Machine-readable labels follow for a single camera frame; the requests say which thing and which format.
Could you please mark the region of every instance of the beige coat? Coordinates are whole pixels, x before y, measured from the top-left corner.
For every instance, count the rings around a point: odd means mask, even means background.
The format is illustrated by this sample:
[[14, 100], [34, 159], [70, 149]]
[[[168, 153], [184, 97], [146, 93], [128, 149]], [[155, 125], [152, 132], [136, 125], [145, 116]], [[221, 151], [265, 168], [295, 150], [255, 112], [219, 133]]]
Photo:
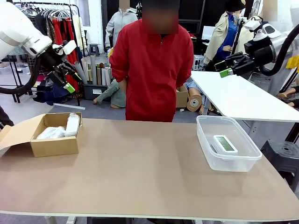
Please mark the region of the beige coat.
[[[208, 64], [215, 57], [219, 47], [223, 44], [226, 36], [228, 34], [228, 14], [225, 12], [220, 17], [219, 22], [215, 25], [214, 32], [212, 34], [209, 46], [206, 49], [204, 63]], [[246, 28], [241, 29], [238, 45], [235, 53], [243, 52], [245, 53], [244, 44], [251, 41], [254, 34], [249, 32]]]

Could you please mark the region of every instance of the red sleeve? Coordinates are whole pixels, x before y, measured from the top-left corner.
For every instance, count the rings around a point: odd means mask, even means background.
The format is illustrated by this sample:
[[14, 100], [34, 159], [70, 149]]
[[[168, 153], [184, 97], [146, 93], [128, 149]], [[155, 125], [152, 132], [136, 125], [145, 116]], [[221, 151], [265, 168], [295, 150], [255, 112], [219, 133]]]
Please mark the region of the red sleeve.
[[119, 33], [109, 62], [111, 64], [112, 75], [118, 83], [128, 76], [128, 37], [125, 29], [122, 29]]
[[186, 45], [184, 62], [177, 77], [177, 88], [181, 87], [191, 76], [193, 61], [194, 61], [193, 43], [191, 38], [189, 38], [188, 44]]

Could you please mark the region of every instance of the brown tabletop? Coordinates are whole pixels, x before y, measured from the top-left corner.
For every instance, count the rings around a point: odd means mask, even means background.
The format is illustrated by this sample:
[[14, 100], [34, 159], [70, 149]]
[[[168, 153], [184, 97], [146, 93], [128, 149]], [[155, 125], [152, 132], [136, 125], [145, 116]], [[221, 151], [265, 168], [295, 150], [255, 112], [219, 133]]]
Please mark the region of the brown tabletop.
[[195, 124], [84, 119], [79, 154], [0, 158], [0, 210], [31, 215], [208, 220], [299, 219], [299, 201], [265, 159], [211, 170]]

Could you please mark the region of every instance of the cardboard carton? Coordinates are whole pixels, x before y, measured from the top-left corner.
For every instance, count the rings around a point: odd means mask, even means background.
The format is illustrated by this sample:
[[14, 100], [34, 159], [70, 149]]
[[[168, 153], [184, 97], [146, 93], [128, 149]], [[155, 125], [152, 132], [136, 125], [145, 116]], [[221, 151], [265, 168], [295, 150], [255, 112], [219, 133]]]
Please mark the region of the cardboard carton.
[[183, 85], [177, 89], [177, 108], [186, 108], [189, 92]]
[[79, 153], [80, 130], [82, 129], [82, 113], [76, 137], [37, 140], [37, 136], [47, 127], [63, 126], [66, 128], [70, 113], [48, 113], [23, 121], [13, 127], [5, 126], [0, 132], [0, 150], [21, 143], [30, 142], [35, 157], [66, 155]]

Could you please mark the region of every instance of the gray hoodie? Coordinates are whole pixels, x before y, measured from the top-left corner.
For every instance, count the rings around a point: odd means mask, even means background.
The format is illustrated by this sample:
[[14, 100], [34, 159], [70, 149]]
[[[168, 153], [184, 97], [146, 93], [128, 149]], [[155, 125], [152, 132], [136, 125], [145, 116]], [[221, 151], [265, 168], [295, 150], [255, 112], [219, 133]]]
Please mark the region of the gray hoodie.
[[113, 46], [115, 46], [118, 34], [120, 33], [121, 29], [124, 26], [138, 20], [135, 14], [136, 12], [137, 10], [134, 8], [130, 8], [126, 12], [123, 12], [122, 9], [119, 9], [119, 11], [112, 16], [106, 28], [106, 41], [105, 41], [106, 48], [111, 47], [109, 37], [113, 35]]

